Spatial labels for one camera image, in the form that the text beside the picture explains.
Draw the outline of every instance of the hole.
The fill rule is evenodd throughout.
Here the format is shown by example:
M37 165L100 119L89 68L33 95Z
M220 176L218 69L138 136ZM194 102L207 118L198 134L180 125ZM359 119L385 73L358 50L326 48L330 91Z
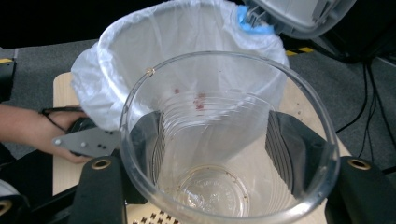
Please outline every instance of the hole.
M110 164L111 164L111 161L109 161L109 160L99 160L92 164L92 169L102 170L102 169L107 168L107 166L109 166Z
M356 169L360 169L360 170L370 170L371 169L371 165L365 161L351 159L351 160L348 160L347 163L349 163L349 165L351 165L352 167L354 167Z
M5 214L12 207L12 201L2 200L0 201L0 216Z

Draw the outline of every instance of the gray plastic part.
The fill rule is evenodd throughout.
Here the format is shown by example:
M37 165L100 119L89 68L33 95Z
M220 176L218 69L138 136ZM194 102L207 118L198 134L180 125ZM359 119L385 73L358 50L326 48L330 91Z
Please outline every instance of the gray plastic part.
M277 34L298 39L318 37L334 27L356 0L244 0L261 7Z
M119 145L120 132L108 132L99 128L69 133L52 139L52 144L90 157L109 156Z

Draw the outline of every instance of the red stain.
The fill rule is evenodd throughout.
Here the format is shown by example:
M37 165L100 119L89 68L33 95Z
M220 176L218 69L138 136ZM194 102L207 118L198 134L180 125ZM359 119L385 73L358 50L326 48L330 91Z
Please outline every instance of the red stain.
M204 109L204 102L205 102L206 94L198 93L198 97L194 99L193 103L195 104L196 110L203 110Z

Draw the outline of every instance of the white plastic bag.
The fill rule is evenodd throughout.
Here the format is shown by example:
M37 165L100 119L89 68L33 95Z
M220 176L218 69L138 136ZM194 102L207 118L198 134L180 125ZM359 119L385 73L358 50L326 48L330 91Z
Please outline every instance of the white plastic bag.
M71 69L72 87L84 111L99 127L117 130L126 98L147 68L203 50L255 54L289 66L277 35L252 34L241 28L235 3L175 0L133 12L111 24L99 41L76 59ZM279 87L285 83L286 79L280 78L273 87L265 87L274 95L271 105L278 106L283 94Z

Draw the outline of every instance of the wooden table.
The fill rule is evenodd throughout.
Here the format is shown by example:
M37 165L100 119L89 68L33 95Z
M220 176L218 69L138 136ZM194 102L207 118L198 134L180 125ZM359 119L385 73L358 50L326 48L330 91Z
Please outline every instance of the wooden table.
M66 106L66 105L78 105L78 99L70 86L72 80L71 73L64 73L57 76L53 83L53 104L54 106ZM291 82L287 83L285 94L293 96L286 97L287 100L283 100L280 108L282 112L289 113L293 115L301 122L315 130L319 135L323 136L323 130L321 129L320 121L318 116L314 112L311 104L309 104L300 92L300 90ZM350 155L345 146L339 141L340 154L341 156ZM84 164L74 164L65 159L54 157L53 158L53 194L60 193L66 189L75 186L81 174L81 170ZM323 202L314 212L304 217L295 223L326 223L326 218L324 216L324 208L326 202ZM151 214L157 214L155 218L151 220L153 223L157 223L156 220L160 216L165 216L160 213L160 210L154 205L148 203L145 205L128 205L127 206L127 216L128 223L140 223L142 217L148 219L150 222ZM173 223L173 218L164 219L163 224Z

